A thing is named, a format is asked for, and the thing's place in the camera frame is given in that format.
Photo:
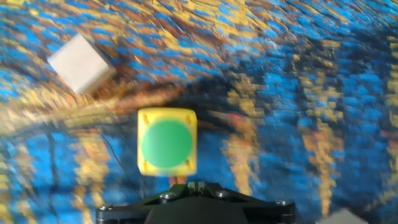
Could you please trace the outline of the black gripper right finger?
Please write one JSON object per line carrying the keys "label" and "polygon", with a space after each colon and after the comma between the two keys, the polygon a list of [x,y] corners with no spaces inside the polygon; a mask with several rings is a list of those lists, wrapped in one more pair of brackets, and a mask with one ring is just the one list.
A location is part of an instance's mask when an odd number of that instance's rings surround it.
{"label": "black gripper right finger", "polygon": [[296,205],[290,200],[266,202],[217,183],[196,183],[196,195],[207,199],[201,207],[215,223],[281,223],[296,221]]}

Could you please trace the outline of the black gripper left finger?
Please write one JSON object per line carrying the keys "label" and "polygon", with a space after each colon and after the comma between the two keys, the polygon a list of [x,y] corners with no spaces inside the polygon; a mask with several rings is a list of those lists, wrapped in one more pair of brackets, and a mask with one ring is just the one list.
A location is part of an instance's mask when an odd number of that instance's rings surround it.
{"label": "black gripper left finger", "polygon": [[117,224],[123,220],[144,219],[153,208],[192,196],[196,182],[175,184],[168,190],[129,205],[105,204],[96,209],[96,224]]}

